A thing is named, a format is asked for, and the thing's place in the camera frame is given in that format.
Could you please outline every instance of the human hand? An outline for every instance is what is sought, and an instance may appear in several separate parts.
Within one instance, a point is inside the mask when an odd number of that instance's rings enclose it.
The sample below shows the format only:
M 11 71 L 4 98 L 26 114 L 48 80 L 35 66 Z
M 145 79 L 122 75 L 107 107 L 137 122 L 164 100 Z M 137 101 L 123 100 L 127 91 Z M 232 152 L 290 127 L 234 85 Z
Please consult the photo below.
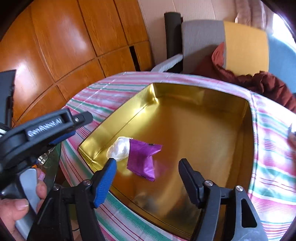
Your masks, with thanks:
M 42 171 L 37 170 L 37 178 L 41 176 Z M 41 198 L 37 205 L 37 211 L 39 211 L 44 199 L 47 195 L 47 187 L 41 180 L 37 181 L 36 193 Z M 24 238 L 15 228 L 15 221 L 23 218 L 29 211 L 29 202 L 27 199 L 3 199 L 0 200 L 0 217 L 15 238 L 16 241 L 24 241 Z

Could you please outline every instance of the fingernail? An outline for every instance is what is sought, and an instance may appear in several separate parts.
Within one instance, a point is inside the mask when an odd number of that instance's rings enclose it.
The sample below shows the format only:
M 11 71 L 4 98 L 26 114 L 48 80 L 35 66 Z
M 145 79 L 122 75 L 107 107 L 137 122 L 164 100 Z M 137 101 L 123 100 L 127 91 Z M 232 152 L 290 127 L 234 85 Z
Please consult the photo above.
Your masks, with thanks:
M 19 211 L 25 210 L 29 206 L 29 202 L 27 199 L 18 199 L 15 201 L 15 207 Z

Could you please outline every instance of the black clamp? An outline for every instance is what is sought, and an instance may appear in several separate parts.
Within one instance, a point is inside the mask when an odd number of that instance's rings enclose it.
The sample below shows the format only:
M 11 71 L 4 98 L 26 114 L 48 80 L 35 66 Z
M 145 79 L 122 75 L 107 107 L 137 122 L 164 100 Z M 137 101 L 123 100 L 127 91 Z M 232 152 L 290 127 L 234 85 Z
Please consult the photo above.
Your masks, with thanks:
M 40 155 L 92 121 L 90 112 L 72 116 L 69 109 L 62 109 L 7 131 L 0 138 L 0 198 L 26 198 L 21 174 L 33 166 Z M 23 218 L 26 226 L 31 227 L 35 217 L 30 205 Z
M 226 205 L 223 241 L 268 241 L 259 216 L 241 186 L 228 189 L 217 186 L 211 180 L 204 180 L 185 158 L 179 161 L 179 174 L 190 201 L 202 209 L 191 241 L 213 241 L 220 205 Z
M 70 188 L 54 185 L 32 225 L 27 241 L 74 241 L 69 204 L 75 204 L 83 241 L 105 241 L 94 208 L 102 204 L 116 173 L 116 160 L 110 158 L 90 180 Z

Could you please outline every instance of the metal screw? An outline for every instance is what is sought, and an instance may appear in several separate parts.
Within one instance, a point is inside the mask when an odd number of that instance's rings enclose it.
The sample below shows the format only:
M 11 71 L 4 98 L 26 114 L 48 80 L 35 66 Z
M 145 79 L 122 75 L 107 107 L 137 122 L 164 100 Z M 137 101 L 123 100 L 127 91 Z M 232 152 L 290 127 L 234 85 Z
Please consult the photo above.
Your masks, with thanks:
M 213 182 L 211 180 L 205 180 L 205 185 L 207 186 L 213 186 Z
M 59 190 L 59 185 L 57 185 L 57 184 L 54 184 L 54 186 L 52 187 L 52 189 L 53 189 L 54 191 L 57 191 L 57 190 Z
M 243 189 L 244 189 L 242 186 L 236 186 L 235 188 L 236 188 L 236 190 L 238 190 L 239 192 L 242 192 Z
M 47 154 L 42 154 L 40 157 L 38 157 L 38 162 L 39 162 L 39 165 L 42 166 L 44 165 L 44 163 L 47 161 Z
M 86 179 L 86 180 L 84 180 L 82 183 L 83 183 L 83 185 L 88 186 L 88 185 L 91 184 L 91 180 Z

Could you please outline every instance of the gray cushion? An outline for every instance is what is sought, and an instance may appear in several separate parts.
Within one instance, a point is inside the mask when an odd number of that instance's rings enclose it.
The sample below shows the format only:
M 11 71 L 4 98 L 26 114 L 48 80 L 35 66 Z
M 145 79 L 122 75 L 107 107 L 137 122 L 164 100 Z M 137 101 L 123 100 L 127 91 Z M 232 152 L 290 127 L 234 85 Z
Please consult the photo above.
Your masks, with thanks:
M 201 60 L 211 54 L 224 41 L 223 21 L 192 20 L 183 22 L 183 73 L 192 73 Z

